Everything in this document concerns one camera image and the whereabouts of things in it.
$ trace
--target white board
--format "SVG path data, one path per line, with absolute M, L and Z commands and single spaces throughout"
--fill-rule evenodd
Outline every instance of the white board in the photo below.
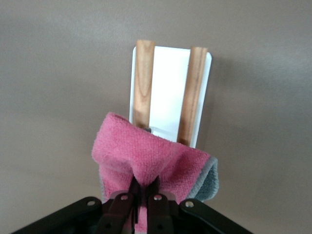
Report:
M 174 142 L 176 142 L 179 129 L 190 51 L 191 50 L 188 49 L 171 47 L 155 47 L 150 128 L 152 129 L 152 134 Z M 196 147 L 211 60 L 211 54 L 207 53 L 195 116 L 194 130 L 190 144 L 193 148 Z M 129 121 L 131 123 L 133 120 L 135 62 L 136 48 L 133 50 L 132 58 L 129 116 Z

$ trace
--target bolt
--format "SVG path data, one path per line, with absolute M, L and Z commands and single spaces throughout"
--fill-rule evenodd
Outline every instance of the bolt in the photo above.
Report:
M 120 199 L 121 199 L 121 200 L 127 200 L 127 199 L 128 199 L 128 196 L 127 196 L 127 195 L 122 195 Z
M 194 207 L 194 203 L 192 203 L 191 201 L 187 201 L 187 202 L 185 202 L 185 206 L 188 208 L 192 208 L 192 207 Z
M 157 194 L 157 195 L 154 196 L 154 200 L 155 201 L 160 201 L 160 200 L 162 200 L 162 196 Z
M 93 206 L 95 203 L 95 201 L 88 201 L 87 206 Z

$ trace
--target beige wall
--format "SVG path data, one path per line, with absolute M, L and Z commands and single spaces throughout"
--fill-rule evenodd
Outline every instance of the beige wall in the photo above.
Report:
M 129 113 L 132 49 L 209 47 L 197 147 L 210 206 L 256 234 L 311 233 L 312 1 L 0 1 L 0 226 L 100 197 L 90 151 Z

